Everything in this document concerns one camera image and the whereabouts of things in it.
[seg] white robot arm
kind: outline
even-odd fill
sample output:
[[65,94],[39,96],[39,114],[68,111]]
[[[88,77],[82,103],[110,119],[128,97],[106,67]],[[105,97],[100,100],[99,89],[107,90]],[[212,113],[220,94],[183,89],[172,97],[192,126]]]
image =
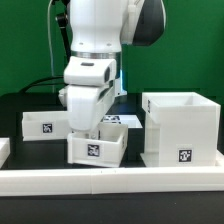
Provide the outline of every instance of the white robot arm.
[[69,124],[91,133],[114,102],[121,44],[150,45],[163,33],[162,0],[71,0],[72,57],[64,71]]

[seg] black and white square marker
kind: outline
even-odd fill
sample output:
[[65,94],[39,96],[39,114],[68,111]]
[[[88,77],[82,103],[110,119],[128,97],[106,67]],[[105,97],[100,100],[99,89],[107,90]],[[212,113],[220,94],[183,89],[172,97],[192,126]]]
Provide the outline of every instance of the black and white square marker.
[[118,115],[115,115],[115,116],[112,116],[112,115],[104,116],[103,122],[121,124],[121,120],[120,120],[120,117]]
[[100,146],[88,144],[87,153],[91,157],[100,157]]
[[52,123],[46,123],[42,126],[43,133],[53,133],[53,124]]
[[180,163],[192,162],[192,149],[179,150],[179,162]]

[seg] small white box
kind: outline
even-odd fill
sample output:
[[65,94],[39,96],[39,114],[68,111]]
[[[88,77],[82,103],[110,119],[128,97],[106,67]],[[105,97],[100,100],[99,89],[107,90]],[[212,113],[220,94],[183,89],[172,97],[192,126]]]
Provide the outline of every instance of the small white box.
[[128,126],[101,122],[99,132],[99,140],[81,132],[69,134],[68,163],[119,167],[127,147]]
[[214,166],[220,105],[197,93],[143,93],[146,166]]
[[22,130],[24,141],[66,139],[72,132],[67,111],[25,112]]
[[10,154],[9,138],[0,138],[0,168]]

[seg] green backdrop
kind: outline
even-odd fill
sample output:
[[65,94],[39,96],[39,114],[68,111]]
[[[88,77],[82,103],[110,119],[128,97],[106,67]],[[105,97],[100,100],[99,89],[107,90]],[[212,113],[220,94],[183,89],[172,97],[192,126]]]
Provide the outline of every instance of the green backdrop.
[[[50,76],[49,0],[0,1],[0,95]],[[224,104],[224,1],[164,0],[164,35],[150,47],[123,47],[129,92],[196,91]],[[52,14],[63,10],[58,4]],[[52,16],[56,75],[65,53]]]

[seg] black tabletop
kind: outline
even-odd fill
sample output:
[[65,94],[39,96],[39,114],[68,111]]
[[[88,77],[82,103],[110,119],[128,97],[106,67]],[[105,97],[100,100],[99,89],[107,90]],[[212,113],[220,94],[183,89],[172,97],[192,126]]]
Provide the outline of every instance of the black tabletop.
[[[0,97],[0,137],[10,137],[11,155],[3,170],[70,169],[65,140],[23,142],[22,113],[64,110],[56,94],[7,94]],[[109,114],[137,114],[144,124],[141,96],[121,98]],[[220,122],[218,148],[223,151]],[[144,167],[144,128],[129,130],[122,166]],[[224,223],[224,192],[172,192],[103,195],[1,197],[0,223]]]

